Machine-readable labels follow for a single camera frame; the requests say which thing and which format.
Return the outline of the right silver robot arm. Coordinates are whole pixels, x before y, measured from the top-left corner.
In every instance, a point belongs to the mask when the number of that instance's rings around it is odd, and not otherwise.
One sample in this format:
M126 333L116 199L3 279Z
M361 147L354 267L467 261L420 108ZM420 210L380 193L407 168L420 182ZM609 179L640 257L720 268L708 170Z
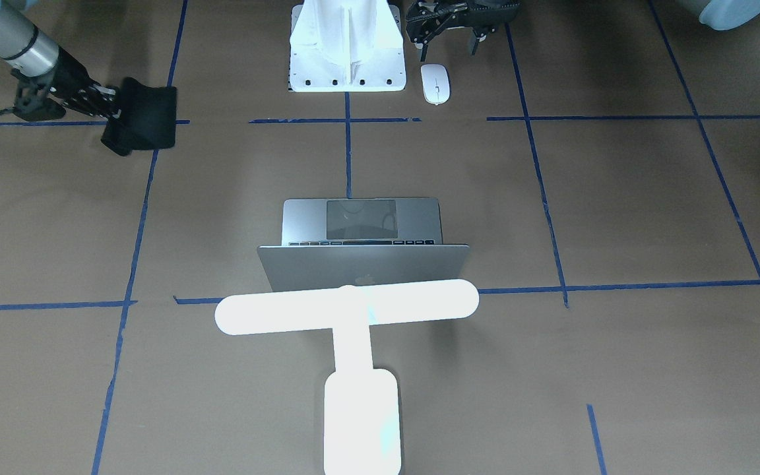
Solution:
M0 58L18 81L13 106L24 121L50 121L66 110L114 117L117 89L103 87L81 62L41 31L24 10L30 1L0 1Z

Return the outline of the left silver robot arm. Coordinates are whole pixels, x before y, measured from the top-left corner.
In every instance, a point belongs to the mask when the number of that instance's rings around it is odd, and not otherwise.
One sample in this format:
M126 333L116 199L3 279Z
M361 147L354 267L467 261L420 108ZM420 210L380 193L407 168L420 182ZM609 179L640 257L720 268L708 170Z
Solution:
M736 29L760 15L760 1L679 1L713 30ZM405 13L405 31L425 62L435 37L452 29L468 29L468 54L474 56L480 42L515 19L522 1L416 1Z

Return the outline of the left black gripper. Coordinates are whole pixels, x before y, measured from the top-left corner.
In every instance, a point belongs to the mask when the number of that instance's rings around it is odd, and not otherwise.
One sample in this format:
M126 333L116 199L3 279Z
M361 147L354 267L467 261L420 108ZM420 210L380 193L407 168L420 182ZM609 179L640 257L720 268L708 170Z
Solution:
M426 62L428 40L448 29L470 28L468 54L474 56L482 37L512 21L519 13L519 1L416 1L405 13L405 31Z

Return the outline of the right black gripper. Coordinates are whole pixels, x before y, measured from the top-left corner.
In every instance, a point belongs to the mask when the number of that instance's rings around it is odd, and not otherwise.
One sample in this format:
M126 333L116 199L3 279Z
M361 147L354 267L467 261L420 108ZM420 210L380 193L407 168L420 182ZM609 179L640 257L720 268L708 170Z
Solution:
M21 120L60 119L66 110L105 118L119 112L119 90L96 82L86 67L67 52L61 52L55 66L40 76L28 77L15 67L10 73L18 81L13 114Z

